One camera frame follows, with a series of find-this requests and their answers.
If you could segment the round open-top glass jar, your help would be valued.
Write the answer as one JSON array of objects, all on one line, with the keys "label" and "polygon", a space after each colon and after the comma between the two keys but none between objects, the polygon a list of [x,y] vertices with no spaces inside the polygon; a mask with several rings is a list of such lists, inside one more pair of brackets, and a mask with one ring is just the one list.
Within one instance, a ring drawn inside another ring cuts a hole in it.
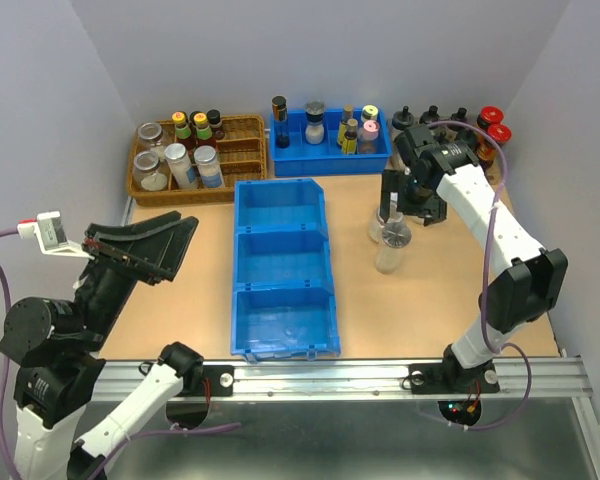
[{"label": "round open-top glass jar", "polygon": [[391,212],[389,218],[384,220],[380,215],[380,208],[377,208],[371,215],[368,234],[372,241],[379,243],[382,239],[382,232],[387,224],[402,222],[403,215],[399,212]]}]

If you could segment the tall silver-lid glass jar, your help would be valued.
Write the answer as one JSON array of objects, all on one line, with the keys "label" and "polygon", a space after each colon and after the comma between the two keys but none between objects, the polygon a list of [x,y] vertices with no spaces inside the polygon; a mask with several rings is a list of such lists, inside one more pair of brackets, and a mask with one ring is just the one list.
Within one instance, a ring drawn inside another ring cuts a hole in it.
[{"label": "tall silver-lid glass jar", "polygon": [[391,274],[401,265],[405,248],[411,242],[412,232],[405,223],[387,223],[382,229],[375,256],[379,273]]}]

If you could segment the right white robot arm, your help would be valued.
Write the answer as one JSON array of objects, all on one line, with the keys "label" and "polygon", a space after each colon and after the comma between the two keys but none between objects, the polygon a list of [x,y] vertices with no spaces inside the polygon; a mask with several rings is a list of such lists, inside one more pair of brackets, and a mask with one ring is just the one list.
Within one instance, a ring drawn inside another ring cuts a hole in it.
[{"label": "right white robot arm", "polygon": [[394,146],[408,169],[382,174],[380,216],[390,207],[425,224],[443,220],[452,208],[484,251],[479,314],[465,334],[446,347],[438,362],[423,363],[407,376],[416,395],[499,390],[493,359],[515,332],[551,310],[568,260],[534,239],[501,200],[479,159],[465,141],[437,142],[427,125],[400,133]]}]

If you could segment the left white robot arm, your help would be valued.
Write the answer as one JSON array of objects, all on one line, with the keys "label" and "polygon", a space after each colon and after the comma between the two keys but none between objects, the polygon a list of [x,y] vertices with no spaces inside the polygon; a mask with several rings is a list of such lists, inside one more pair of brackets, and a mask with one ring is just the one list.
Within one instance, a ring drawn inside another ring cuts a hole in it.
[{"label": "left white robot arm", "polygon": [[177,211],[120,227],[90,224],[82,243],[67,239],[57,211],[18,224],[18,235],[36,239],[43,254],[87,263],[73,299],[27,297],[6,314],[0,353],[18,366],[14,478],[104,477],[117,443],[137,433],[171,397],[201,386],[202,356],[174,342],[112,415],[74,437],[106,364],[96,354],[134,287],[174,280],[198,224]]}]

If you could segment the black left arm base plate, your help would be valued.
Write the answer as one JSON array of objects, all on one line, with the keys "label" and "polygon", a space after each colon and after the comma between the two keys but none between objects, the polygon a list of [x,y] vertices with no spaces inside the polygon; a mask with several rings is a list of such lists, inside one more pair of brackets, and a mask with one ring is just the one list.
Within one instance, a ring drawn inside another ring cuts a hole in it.
[{"label": "black left arm base plate", "polygon": [[177,397],[211,399],[233,395],[235,369],[229,364],[198,366],[184,377],[183,390]]}]

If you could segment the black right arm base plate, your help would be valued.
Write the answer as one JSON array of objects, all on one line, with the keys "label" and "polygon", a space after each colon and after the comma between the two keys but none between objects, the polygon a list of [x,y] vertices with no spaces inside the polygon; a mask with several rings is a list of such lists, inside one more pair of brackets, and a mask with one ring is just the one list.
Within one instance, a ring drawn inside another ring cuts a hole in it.
[{"label": "black right arm base plate", "polygon": [[416,395],[494,394],[500,385],[492,362],[463,369],[448,362],[428,362],[409,366],[406,380]]}]

